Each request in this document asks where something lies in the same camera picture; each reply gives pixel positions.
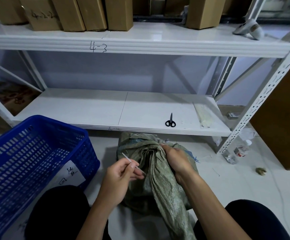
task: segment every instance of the scissors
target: scissors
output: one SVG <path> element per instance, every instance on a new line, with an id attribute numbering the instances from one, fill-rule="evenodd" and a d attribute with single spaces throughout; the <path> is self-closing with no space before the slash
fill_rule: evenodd
<path id="1" fill-rule="evenodd" d="M 171 113 L 171 118 L 165 122 L 165 125 L 166 126 L 170 126 L 170 127 L 175 127 L 176 126 L 176 123 L 173 121 L 173 113 Z"/>

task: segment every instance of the white metal shelf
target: white metal shelf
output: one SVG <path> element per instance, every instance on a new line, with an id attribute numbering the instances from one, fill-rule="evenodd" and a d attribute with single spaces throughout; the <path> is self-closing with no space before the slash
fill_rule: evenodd
<path id="1" fill-rule="evenodd" d="M 201 128 L 193 102 L 203 104 L 211 115 L 210 128 Z M 174 128 L 165 125 L 171 113 Z M 231 133 L 215 100 L 204 95 L 48 88 L 13 121 L 37 114 L 85 129 L 205 136 Z"/>
<path id="2" fill-rule="evenodd" d="M 32 31 L 30 25 L 1 25 L 0 49 L 283 58 L 290 43 L 233 35 L 234 27 L 192 30 L 176 24 L 134 23 L 128 32 Z"/>

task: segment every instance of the right hand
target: right hand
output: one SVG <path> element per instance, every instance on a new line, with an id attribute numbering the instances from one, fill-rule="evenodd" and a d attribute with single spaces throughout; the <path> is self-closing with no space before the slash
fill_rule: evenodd
<path id="1" fill-rule="evenodd" d="M 191 174 L 194 169 L 188 161 L 186 153 L 179 148 L 171 148 L 168 145 L 160 144 L 167 155 L 167 161 L 175 171 L 175 178 L 179 184 L 182 184 L 183 178 Z"/>

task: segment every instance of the tiled floor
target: tiled floor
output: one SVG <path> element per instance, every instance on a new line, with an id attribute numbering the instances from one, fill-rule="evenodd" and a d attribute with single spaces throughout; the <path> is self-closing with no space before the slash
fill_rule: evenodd
<path id="1" fill-rule="evenodd" d="M 178 142 L 192 151 L 200 163 L 200 175 L 226 206 L 237 199 L 250 199 L 270 208 L 290 234 L 290 171 L 286 171 L 260 137 L 253 139 L 250 153 L 237 165 L 228 164 L 203 141 L 203 137 L 158 135 L 161 139 Z M 92 204 L 97 196 L 104 169 L 115 162 L 119 133 L 90 131 L 90 139 L 101 166 L 85 193 Z M 255 173 L 256 167 L 265 167 L 267 174 Z M 196 216 L 189 211 L 192 224 Z M 170 239 L 161 218 L 144 217 L 118 206 L 109 218 L 109 234 L 113 240 Z"/>

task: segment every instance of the cardboard box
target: cardboard box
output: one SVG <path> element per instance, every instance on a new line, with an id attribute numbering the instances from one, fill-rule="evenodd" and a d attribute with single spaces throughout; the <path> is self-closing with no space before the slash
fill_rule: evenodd
<path id="1" fill-rule="evenodd" d="M 105 0 L 108 30 L 128 31 L 133 27 L 133 0 Z"/>
<path id="2" fill-rule="evenodd" d="M 247 14 L 252 0 L 226 0 L 223 14 L 231 17 L 243 17 Z"/>
<path id="3" fill-rule="evenodd" d="M 77 0 L 87 31 L 107 29 L 103 0 Z"/>
<path id="4" fill-rule="evenodd" d="M 20 0 L 34 31 L 63 30 L 51 0 Z"/>
<path id="5" fill-rule="evenodd" d="M 19 0 L 0 0 L 1 24 L 24 24 L 28 20 Z"/>
<path id="6" fill-rule="evenodd" d="M 179 16 L 190 0 L 165 0 L 165 16 Z"/>
<path id="7" fill-rule="evenodd" d="M 151 0 L 151 15 L 163 15 L 165 0 Z"/>
<path id="8" fill-rule="evenodd" d="M 85 31 L 77 0 L 52 0 L 64 31 Z"/>
<path id="9" fill-rule="evenodd" d="M 148 16 L 150 9 L 150 0 L 133 0 L 134 15 Z"/>
<path id="10" fill-rule="evenodd" d="M 29 105 L 40 92 L 24 85 L 0 81 L 0 102 L 16 116 Z M 0 117 L 0 133 L 5 133 L 11 127 Z"/>
<path id="11" fill-rule="evenodd" d="M 225 0 L 190 0 L 186 27 L 203 29 L 220 23 Z"/>

